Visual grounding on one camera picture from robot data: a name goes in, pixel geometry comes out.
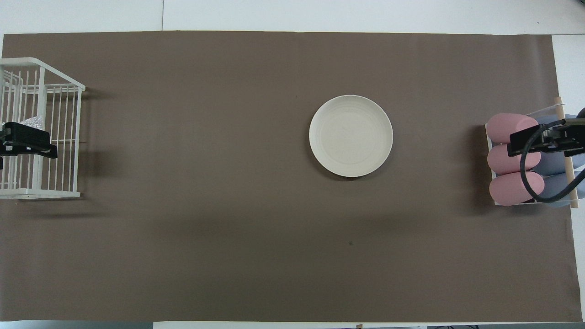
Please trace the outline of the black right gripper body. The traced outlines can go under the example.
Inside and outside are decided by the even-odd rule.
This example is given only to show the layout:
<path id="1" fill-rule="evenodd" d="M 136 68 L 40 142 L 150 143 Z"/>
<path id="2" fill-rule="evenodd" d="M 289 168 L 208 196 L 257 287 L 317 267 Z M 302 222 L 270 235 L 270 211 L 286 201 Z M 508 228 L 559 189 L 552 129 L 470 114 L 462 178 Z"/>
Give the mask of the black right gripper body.
<path id="1" fill-rule="evenodd" d="M 558 153 L 572 157 L 585 150 L 585 120 L 565 118 L 551 123 L 537 124 L 510 134 L 509 156 L 521 155 L 529 145 L 528 152 Z"/>

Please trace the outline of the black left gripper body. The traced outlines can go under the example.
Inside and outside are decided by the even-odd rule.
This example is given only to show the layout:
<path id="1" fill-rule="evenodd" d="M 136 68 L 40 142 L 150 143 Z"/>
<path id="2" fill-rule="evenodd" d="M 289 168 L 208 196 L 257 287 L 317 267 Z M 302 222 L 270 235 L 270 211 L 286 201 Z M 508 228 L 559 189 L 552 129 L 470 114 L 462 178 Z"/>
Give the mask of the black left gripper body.
<path id="1" fill-rule="evenodd" d="M 28 147 L 50 144 L 50 133 L 17 122 L 7 122 L 0 133 L 2 156 L 30 154 Z"/>

